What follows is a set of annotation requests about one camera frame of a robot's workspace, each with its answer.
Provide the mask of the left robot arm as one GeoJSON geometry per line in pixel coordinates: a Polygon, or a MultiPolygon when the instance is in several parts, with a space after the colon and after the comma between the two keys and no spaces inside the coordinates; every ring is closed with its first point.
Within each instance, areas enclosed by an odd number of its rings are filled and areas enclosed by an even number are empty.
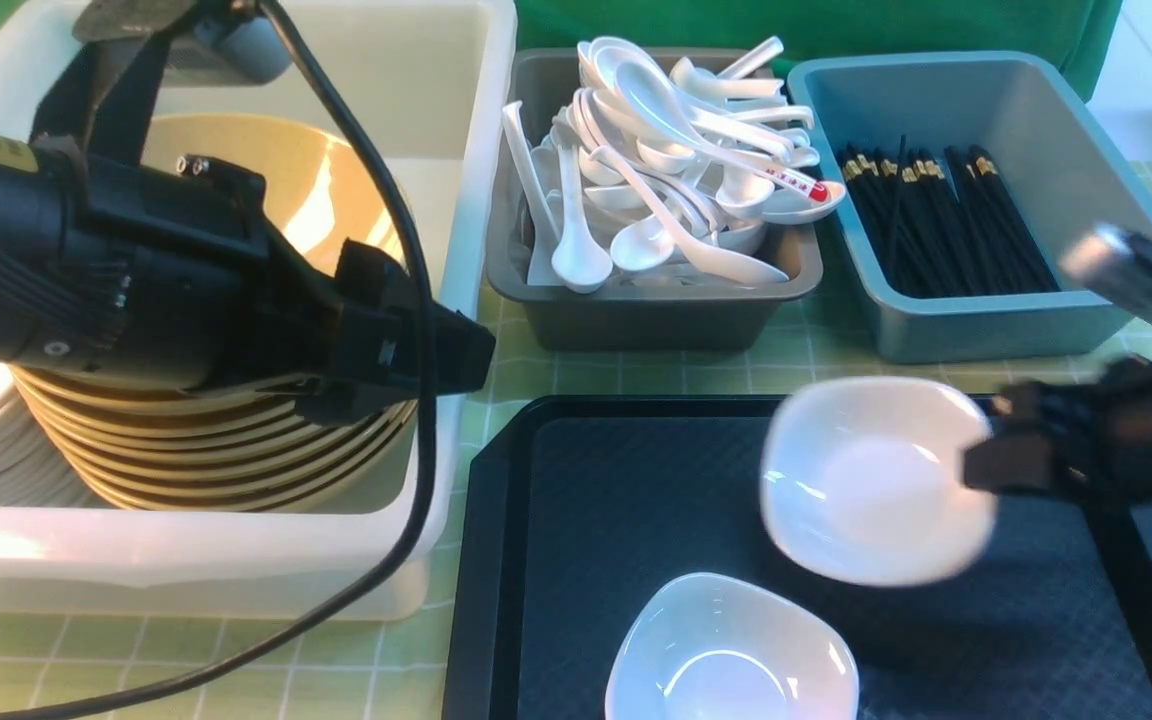
{"type": "Polygon", "coordinates": [[[467,395],[492,332],[440,305],[387,164],[278,1],[93,1],[76,56],[26,142],[0,136],[0,363],[150,382],[188,396],[291,396],[344,427],[384,407],[467,395]],[[266,85],[297,67],[369,172],[403,258],[348,241],[328,275],[264,211],[255,170],[141,159],[172,63],[188,86],[266,85]]]}

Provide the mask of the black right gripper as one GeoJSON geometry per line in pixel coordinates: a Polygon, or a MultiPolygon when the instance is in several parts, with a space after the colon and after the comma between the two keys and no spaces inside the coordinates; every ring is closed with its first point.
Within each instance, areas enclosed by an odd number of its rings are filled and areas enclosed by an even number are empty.
{"type": "Polygon", "coordinates": [[[1123,357],[1096,382],[1018,382],[992,397],[991,439],[963,455],[963,486],[1079,506],[1152,502],[1152,363],[1123,357]]]}

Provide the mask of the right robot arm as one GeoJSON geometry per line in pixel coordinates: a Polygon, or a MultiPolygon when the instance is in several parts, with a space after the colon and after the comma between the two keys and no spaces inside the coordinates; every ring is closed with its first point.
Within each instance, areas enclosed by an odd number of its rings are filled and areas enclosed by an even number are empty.
{"type": "MultiPolygon", "coordinates": [[[[1152,325],[1152,240],[1100,225],[1062,272],[1152,325]]],[[[1152,502],[1152,361],[1112,361],[1092,382],[1016,382],[993,396],[995,433],[967,448],[961,483],[1082,506],[1152,502]]]]}

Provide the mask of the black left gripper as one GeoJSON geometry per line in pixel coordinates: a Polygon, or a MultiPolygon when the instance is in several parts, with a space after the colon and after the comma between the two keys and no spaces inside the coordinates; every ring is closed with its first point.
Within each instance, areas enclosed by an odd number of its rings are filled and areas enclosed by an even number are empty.
{"type": "Polygon", "coordinates": [[[147,122],[0,136],[0,363],[192,395],[301,395],[319,427],[484,387],[497,338],[348,243],[334,275],[264,211],[260,174],[146,167],[147,122]]]}

